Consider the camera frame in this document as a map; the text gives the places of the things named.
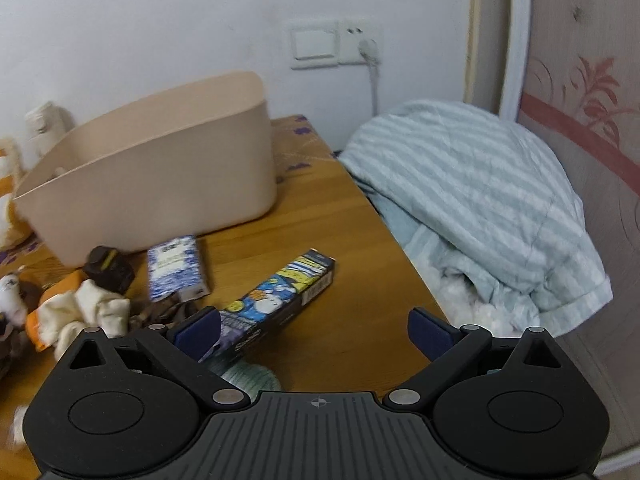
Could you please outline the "blue cartoon long box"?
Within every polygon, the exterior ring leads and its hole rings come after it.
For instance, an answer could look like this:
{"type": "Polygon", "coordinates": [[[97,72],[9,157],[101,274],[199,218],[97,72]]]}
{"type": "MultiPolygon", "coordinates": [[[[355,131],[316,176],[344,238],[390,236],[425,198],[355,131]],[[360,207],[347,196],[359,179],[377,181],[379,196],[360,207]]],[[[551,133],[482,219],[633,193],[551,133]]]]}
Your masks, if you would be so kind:
{"type": "Polygon", "coordinates": [[[335,260],[311,248],[219,310],[220,335],[201,362],[230,366],[290,322],[334,280],[335,260]]]}

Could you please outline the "blue white tissue pack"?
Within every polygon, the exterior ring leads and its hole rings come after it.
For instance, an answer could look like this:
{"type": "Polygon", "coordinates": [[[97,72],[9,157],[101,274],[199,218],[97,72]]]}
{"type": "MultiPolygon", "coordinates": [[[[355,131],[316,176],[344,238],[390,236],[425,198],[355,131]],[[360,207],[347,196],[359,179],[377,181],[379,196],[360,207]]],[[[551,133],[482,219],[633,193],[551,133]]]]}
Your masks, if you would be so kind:
{"type": "Polygon", "coordinates": [[[146,258],[152,302],[171,295],[182,302],[198,300],[210,293],[195,236],[179,236],[157,244],[148,250],[146,258]]]}

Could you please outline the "dark brown square bottle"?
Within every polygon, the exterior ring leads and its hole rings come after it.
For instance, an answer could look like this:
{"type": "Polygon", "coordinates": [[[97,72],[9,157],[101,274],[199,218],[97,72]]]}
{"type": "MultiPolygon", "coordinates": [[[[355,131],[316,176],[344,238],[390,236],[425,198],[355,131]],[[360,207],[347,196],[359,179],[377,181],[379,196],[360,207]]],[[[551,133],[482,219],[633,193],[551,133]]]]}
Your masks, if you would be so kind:
{"type": "Polygon", "coordinates": [[[116,248],[96,246],[87,257],[82,270],[96,286],[125,295],[134,281],[134,269],[116,248]]]}

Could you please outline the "cream white scrunchie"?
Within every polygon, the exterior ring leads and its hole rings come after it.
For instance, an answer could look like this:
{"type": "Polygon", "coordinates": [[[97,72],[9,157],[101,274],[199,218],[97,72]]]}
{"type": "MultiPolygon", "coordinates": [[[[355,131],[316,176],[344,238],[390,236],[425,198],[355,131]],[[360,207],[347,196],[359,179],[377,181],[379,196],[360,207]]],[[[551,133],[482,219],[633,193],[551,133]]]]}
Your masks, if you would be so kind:
{"type": "Polygon", "coordinates": [[[34,311],[34,344],[54,349],[58,361],[86,328],[99,328],[108,338],[128,333],[130,300],[117,292],[82,281],[75,290],[55,294],[34,311]]]}

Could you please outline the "white fluffy bear keychain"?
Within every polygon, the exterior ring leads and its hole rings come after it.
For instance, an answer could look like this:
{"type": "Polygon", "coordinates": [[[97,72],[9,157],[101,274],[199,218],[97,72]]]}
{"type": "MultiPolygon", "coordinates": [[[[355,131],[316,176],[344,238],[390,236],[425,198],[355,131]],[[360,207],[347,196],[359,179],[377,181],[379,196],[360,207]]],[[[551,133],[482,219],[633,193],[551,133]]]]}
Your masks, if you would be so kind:
{"type": "Polygon", "coordinates": [[[20,279],[14,273],[0,278],[0,308],[6,320],[16,328],[23,328],[28,309],[21,296],[20,279]]]}

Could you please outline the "dark brown patterned scrunchie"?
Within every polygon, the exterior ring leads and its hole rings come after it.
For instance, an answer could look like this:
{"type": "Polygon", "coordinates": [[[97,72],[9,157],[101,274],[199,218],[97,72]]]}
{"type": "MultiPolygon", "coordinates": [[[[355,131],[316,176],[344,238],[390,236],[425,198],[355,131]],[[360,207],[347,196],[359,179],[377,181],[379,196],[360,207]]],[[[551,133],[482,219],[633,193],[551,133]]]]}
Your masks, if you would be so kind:
{"type": "Polygon", "coordinates": [[[198,312],[194,301],[182,301],[176,292],[157,302],[136,300],[131,304],[128,330],[134,332],[154,324],[175,326],[198,312]]]}

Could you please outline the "orange plastic box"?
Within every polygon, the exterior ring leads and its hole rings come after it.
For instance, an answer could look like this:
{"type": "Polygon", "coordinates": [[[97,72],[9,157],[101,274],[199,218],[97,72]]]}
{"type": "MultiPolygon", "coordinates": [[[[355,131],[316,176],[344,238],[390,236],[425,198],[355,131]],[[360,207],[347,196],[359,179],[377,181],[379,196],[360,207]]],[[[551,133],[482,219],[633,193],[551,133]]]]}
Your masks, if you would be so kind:
{"type": "Polygon", "coordinates": [[[81,270],[68,274],[49,287],[41,296],[38,307],[27,315],[25,332],[38,352],[54,346],[66,325],[84,322],[75,292],[86,278],[81,270]]]}

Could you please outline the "striped light blue blanket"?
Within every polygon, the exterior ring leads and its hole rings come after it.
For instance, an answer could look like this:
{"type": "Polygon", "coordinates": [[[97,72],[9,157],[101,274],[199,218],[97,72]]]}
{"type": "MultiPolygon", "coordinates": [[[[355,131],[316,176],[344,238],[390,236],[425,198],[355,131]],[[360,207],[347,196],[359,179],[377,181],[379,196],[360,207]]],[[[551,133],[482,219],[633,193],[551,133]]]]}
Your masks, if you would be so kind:
{"type": "Polygon", "coordinates": [[[582,200],[515,122],[413,101],[366,122],[340,159],[452,324],[561,336],[612,300],[582,200]]]}

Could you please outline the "beige plastic storage bin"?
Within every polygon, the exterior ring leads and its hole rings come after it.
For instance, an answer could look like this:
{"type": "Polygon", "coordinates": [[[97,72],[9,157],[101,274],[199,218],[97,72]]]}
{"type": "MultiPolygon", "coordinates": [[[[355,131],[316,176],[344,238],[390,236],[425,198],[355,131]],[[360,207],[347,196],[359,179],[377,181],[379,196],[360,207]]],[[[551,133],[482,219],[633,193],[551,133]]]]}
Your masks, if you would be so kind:
{"type": "Polygon", "coordinates": [[[21,180],[17,211],[66,266],[261,217],[277,198],[264,84],[232,72],[70,130],[21,180]]]}

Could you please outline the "orange white hamster plush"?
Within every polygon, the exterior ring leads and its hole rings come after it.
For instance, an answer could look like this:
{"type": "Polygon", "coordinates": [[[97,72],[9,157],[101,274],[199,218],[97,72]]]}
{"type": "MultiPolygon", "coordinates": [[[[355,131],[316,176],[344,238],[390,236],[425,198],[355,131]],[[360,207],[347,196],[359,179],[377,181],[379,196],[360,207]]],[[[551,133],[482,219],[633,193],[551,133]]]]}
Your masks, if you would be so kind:
{"type": "Polygon", "coordinates": [[[2,138],[0,145],[0,200],[2,252],[14,249],[32,235],[32,228],[17,212],[14,194],[24,177],[20,150],[11,138],[2,138]]]}

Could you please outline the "floral purple table mat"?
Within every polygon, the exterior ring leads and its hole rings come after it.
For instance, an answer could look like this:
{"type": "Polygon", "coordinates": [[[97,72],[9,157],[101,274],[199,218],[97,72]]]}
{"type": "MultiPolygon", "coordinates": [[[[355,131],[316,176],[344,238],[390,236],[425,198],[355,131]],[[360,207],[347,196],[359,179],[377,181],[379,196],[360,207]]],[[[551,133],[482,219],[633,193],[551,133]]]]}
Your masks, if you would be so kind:
{"type": "Polygon", "coordinates": [[[304,115],[273,119],[272,144],[277,184],[296,171],[307,170],[322,162],[334,162],[335,155],[304,115]]]}

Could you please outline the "cream thermos bottle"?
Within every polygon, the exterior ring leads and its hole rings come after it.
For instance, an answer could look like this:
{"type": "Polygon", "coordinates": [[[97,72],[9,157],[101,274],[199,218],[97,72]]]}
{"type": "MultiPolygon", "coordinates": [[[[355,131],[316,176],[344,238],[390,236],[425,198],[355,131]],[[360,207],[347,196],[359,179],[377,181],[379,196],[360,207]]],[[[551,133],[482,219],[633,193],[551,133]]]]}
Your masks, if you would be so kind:
{"type": "Polygon", "coordinates": [[[25,115],[25,122],[39,157],[50,152],[75,127],[70,112],[51,101],[30,110],[25,115]]]}

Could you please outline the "white wall switch socket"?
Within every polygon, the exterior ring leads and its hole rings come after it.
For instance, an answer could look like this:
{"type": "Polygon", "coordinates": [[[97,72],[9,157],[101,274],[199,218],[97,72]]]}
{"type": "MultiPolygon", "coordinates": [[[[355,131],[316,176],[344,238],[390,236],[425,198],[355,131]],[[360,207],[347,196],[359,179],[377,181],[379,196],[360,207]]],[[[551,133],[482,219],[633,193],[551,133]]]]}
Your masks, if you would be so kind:
{"type": "Polygon", "coordinates": [[[382,25],[373,18],[302,18],[284,25],[292,70],[367,64],[364,48],[382,60],[382,25]]]}

